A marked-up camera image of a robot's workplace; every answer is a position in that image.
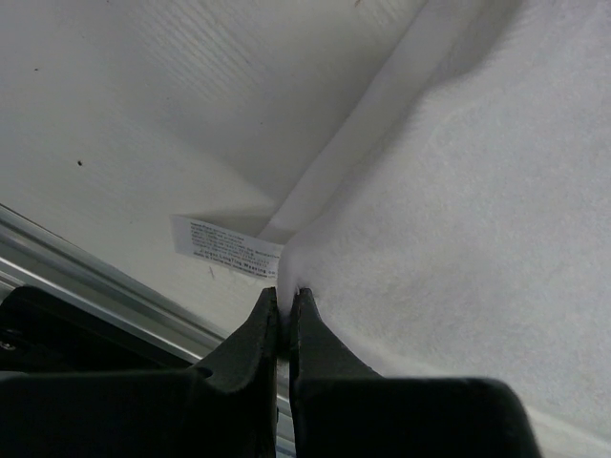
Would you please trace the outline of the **white towel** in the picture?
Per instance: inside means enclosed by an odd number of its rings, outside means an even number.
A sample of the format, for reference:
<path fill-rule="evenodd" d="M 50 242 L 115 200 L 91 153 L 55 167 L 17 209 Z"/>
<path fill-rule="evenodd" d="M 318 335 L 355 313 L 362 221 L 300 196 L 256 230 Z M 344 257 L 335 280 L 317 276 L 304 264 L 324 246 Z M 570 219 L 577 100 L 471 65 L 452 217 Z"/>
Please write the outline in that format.
<path fill-rule="evenodd" d="M 362 98 L 271 217 L 287 305 L 389 374 L 487 375 L 547 447 L 610 450 L 610 5 L 411 1 Z"/>

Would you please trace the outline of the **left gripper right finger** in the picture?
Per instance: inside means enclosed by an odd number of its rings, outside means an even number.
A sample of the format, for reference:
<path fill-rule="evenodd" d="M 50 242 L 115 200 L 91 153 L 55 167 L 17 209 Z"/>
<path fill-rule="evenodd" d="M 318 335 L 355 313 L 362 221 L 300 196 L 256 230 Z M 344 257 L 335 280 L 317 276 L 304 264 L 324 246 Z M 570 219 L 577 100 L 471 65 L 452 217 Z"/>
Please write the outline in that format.
<path fill-rule="evenodd" d="M 385 378 L 323 322 L 304 288 L 290 311 L 289 401 L 300 457 L 537 457 L 526 411 L 490 378 Z"/>

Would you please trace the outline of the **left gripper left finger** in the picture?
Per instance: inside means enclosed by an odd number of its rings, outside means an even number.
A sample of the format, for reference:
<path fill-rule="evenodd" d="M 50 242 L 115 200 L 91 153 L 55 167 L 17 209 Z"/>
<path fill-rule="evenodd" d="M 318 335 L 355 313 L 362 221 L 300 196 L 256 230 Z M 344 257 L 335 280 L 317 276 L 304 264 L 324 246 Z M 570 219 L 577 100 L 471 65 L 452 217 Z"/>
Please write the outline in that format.
<path fill-rule="evenodd" d="M 23 373 L 1 369 L 5 457 L 271 457 L 276 294 L 185 368 Z"/>

